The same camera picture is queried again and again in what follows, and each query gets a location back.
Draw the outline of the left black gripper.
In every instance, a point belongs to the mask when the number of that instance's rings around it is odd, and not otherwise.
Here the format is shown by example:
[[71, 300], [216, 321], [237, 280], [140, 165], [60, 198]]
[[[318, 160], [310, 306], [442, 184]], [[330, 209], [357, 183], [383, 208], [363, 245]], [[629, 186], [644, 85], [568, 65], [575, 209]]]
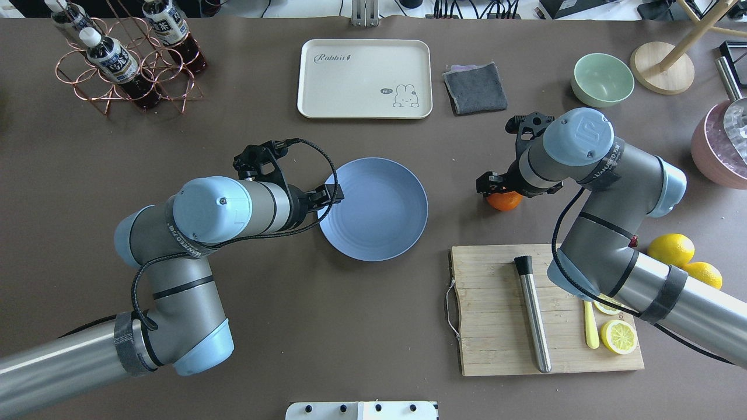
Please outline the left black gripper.
[[339, 184], [323, 184], [315, 190], [303, 192], [299, 188], [289, 188], [289, 229], [300, 226], [315, 206], [325, 207], [339, 203], [344, 199], [344, 192]]

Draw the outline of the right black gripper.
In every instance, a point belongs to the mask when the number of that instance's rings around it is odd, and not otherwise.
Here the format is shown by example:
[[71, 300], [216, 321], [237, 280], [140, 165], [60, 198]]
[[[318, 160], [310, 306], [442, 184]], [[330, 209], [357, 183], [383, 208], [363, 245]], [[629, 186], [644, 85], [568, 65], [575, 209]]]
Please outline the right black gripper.
[[519, 161], [515, 160], [504, 175], [494, 171], [486, 171], [476, 179], [476, 192], [482, 196], [493, 194], [505, 194], [515, 192], [522, 196], [528, 196], [528, 183], [519, 168]]

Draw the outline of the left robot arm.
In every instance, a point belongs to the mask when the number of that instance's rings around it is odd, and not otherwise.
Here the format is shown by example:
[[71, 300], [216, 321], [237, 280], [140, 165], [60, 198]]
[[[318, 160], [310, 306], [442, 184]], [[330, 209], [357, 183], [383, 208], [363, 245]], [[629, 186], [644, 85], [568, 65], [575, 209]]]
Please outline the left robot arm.
[[2, 358], [2, 418], [161, 366], [189, 376], [227, 360], [235, 346], [208, 256], [232, 242], [288, 236], [307, 213], [342, 197], [337, 183], [303, 192], [213, 176], [134, 212], [114, 236], [120, 257], [137, 269], [133, 308]]

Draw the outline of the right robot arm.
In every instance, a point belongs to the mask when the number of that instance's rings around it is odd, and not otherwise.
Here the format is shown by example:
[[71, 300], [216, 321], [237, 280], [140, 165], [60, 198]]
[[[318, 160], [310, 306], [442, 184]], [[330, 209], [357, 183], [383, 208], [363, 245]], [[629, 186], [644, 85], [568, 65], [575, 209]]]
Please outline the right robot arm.
[[557, 118], [515, 116], [506, 130], [517, 136], [516, 159], [504, 174], [480, 176], [477, 193], [535, 197], [555, 193], [565, 179], [589, 191], [562, 244], [551, 248], [556, 285], [587, 300], [613, 298], [670, 337], [745, 367], [745, 303], [630, 247], [644, 218], [662, 217], [681, 201], [682, 170], [627, 145], [589, 107]]

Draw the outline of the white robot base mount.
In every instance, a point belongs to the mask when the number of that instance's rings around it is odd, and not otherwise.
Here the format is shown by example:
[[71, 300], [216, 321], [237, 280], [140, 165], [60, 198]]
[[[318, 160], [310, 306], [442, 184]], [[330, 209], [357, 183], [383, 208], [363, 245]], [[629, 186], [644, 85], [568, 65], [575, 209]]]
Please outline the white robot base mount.
[[438, 419], [433, 401], [296, 402], [285, 419]]

